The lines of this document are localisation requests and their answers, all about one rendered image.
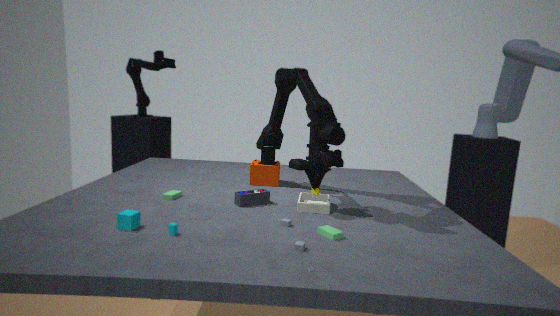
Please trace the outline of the teal cube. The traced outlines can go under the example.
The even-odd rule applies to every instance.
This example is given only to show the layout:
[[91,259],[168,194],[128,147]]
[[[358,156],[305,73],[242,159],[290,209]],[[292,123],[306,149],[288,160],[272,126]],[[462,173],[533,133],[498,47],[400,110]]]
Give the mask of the teal cube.
[[117,229],[133,230],[140,226],[140,212],[126,210],[118,215]]

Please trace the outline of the small teal cylinder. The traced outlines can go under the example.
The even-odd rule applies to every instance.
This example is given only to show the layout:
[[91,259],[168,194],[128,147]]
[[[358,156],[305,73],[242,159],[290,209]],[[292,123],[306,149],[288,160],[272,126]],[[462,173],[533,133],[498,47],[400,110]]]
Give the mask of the small teal cylinder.
[[168,235],[171,236],[175,236],[177,235],[177,230],[178,230],[178,223],[172,223],[170,225],[168,225]]

